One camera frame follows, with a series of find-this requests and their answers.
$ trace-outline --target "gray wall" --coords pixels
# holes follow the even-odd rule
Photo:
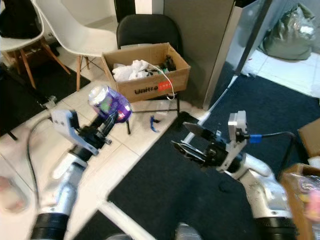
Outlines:
[[[191,66],[183,100],[203,107],[234,0],[165,0],[164,15],[179,28],[183,58]]]
[[[280,16],[298,3],[306,5],[315,15],[314,25],[316,27],[316,41],[314,43],[313,51],[320,53],[320,0],[283,0],[279,8],[279,12],[281,12]],[[275,18],[271,25],[274,26],[277,20],[278,19]]]

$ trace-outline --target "blue clip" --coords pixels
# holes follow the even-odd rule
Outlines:
[[[249,142],[251,144],[259,144],[262,141],[262,135],[261,134],[252,134],[250,135]]]
[[[158,123],[160,123],[160,121],[159,121],[159,120],[156,120],[156,119],[155,119],[155,116],[151,116],[151,117],[150,117],[150,128],[151,128],[151,130],[154,131],[155,133],[159,133],[159,131],[155,129],[154,123],[158,124]]]

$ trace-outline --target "cable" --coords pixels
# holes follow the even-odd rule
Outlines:
[[[34,131],[36,130],[36,128],[38,127],[38,125],[45,120],[51,120],[51,119],[52,119],[51,116],[46,116],[46,117],[43,117],[40,120],[38,120],[31,128],[29,135],[28,135],[28,138],[26,140],[26,159],[29,163],[31,177],[33,180],[34,192],[35,192],[35,196],[36,196],[35,205],[36,205],[37,209],[40,207],[40,197],[39,197],[39,188],[38,188],[37,177],[36,177],[35,169],[32,164],[31,155],[30,155],[30,141],[31,141],[32,135],[33,135]]]
[[[151,63],[148,62],[149,65],[151,65],[152,67],[154,67],[155,69],[157,69],[160,73],[163,74],[163,76],[169,81],[170,85],[171,85],[171,88],[172,88],[172,95],[173,95],[173,98],[169,98],[168,96],[166,97],[168,100],[172,101],[172,100],[175,100],[175,90],[174,90],[174,86],[172,84],[172,82],[170,81],[170,79],[165,75],[165,73],[158,67],[156,67],[155,65],[152,65]]]
[[[284,157],[282,159],[281,165],[280,165],[280,172],[278,173],[278,175],[276,176],[277,181],[280,180],[280,177],[282,175],[282,171],[284,169],[285,166],[288,165],[289,163],[289,156],[290,153],[292,151],[292,148],[294,146],[294,144],[297,144],[297,136],[290,132],[290,131],[281,131],[281,132],[276,132],[276,133],[271,133],[271,134],[263,134],[261,137],[262,138],[272,138],[272,137],[276,137],[276,136],[280,136],[280,135],[287,135],[290,137],[290,143],[289,146],[287,147]]]

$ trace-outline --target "cardboard box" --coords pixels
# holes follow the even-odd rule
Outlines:
[[[114,64],[131,65],[134,60],[145,60],[153,65],[159,65],[165,61],[167,55],[172,57],[176,71],[165,75],[171,80],[175,92],[183,91],[187,88],[190,66],[169,43],[130,47],[103,53],[102,62],[111,88],[133,103],[170,94],[172,93],[171,85],[162,74],[117,82],[112,75]]]
[[[294,224],[298,230],[298,240],[314,240],[312,232],[312,223],[305,217],[305,204],[299,197],[299,192],[296,191],[295,185],[298,184],[292,180],[290,174],[297,174],[300,176],[314,175],[320,176],[320,169],[311,167],[306,164],[298,163],[287,168],[282,176],[280,183],[286,191],[288,203],[292,212]]]
[[[298,130],[310,158],[320,156],[320,118]]]

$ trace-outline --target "black tripod leg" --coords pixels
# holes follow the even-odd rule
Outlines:
[[[126,130],[128,132],[128,135],[131,134],[131,131],[130,131],[130,124],[129,124],[129,120],[126,121]]]

